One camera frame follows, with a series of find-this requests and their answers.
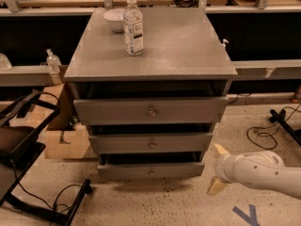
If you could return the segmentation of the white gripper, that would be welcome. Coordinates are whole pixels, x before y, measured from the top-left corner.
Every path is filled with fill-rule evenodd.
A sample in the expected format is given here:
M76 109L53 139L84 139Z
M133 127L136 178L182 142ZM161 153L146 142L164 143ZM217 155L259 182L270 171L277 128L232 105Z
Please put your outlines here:
M241 155L229 154L220 144L213 146L214 155L218 157L215 161L215 175L213 176L207 190L207 194L215 196L224 190L229 183L239 183L239 173L236 171L237 163Z

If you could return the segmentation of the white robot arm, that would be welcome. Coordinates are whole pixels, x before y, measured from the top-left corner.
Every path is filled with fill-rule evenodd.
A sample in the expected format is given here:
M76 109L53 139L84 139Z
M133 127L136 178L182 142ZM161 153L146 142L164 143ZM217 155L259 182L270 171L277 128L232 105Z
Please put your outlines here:
M272 190L301 199L301 169L286 167L279 155L271 151L231 154L214 144L215 176L207 193L215 196L229 184Z

